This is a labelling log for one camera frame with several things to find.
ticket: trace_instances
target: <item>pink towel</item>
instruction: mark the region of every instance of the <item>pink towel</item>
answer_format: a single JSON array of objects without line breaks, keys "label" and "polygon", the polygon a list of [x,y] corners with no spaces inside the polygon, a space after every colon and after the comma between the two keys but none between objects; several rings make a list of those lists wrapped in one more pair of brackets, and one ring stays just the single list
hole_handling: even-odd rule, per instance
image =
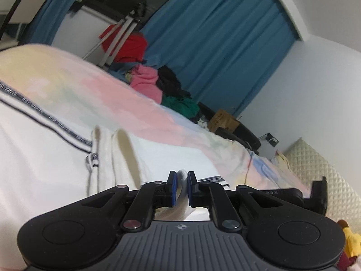
[{"label": "pink towel", "polygon": [[158,72],[151,67],[138,64],[132,69],[130,86],[158,104],[162,101],[162,91],[156,86]]}]

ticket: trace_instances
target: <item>blue curtain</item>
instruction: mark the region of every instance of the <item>blue curtain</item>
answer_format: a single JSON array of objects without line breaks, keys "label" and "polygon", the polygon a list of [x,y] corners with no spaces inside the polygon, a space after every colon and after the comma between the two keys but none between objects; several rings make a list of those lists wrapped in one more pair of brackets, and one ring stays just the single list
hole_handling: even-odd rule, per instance
[{"label": "blue curtain", "polygon": [[298,38],[278,0],[169,0],[142,30],[145,58],[213,110],[239,114]]},{"label": "blue curtain", "polygon": [[47,0],[26,31],[25,43],[51,45],[60,24],[75,0]]}]

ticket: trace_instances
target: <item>wall outlet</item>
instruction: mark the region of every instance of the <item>wall outlet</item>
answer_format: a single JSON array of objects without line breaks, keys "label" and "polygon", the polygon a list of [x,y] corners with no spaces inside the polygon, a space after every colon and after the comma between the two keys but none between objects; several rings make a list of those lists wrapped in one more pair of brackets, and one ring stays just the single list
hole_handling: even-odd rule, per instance
[{"label": "wall outlet", "polygon": [[266,141],[268,141],[270,143],[270,145],[272,147],[275,147],[276,145],[278,145],[279,140],[277,140],[272,134],[268,133],[266,135]]}]

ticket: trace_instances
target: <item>pile of clothes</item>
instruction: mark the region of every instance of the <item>pile of clothes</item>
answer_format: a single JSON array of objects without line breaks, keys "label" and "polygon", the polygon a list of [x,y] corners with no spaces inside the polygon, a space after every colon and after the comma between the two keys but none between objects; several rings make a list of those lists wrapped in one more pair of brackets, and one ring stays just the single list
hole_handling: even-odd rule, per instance
[{"label": "pile of clothes", "polygon": [[345,220],[337,222],[345,234],[346,245],[337,267],[340,271],[361,271],[361,235],[353,233]]},{"label": "pile of clothes", "polygon": [[[109,26],[99,38],[104,38],[113,28],[114,25]],[[118,28],[102,43],[104,51],[108,50],[119,30]],[[171,108],[197,123],[200,118],[199,107],[192,100],[191,94],[182,90],[174,72],[167,66],[156,70],[152,65],[149,66],[149,62],[143,60],[147,44],[142,33],[133,32],[116,54],[109,73],[156,103]]]},{"label": "pile of clothes", "polygon": [[125,82],[139,93],[168,107],[194,123],[199,120],[199,107],[191,94],[182,90],[176,75],[167,66],[158,70],[142,64],[135,65],[124,75]]},{"label": "pile of clothes", "polygon": [[192,122],[199,120],[199,107],[191,94],[182,90],[180,81],[166,65],[158,69],[157,87],[163,91],[162,105],[182,114]]}]

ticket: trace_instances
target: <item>beige pillow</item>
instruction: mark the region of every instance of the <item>beige pillow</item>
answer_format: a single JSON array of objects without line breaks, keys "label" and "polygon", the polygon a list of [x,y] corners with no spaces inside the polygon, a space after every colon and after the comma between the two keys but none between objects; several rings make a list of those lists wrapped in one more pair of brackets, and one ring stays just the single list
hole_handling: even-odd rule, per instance
[{"label": "beige pillow", "polygon": [[313,180],[326,176],[329,194],[326,216],[335,222],[346,220],[353,232],[361,233],[361,197],[335,168],[302,138],[293,144],[285,156],[289,167],[309,188]]}]

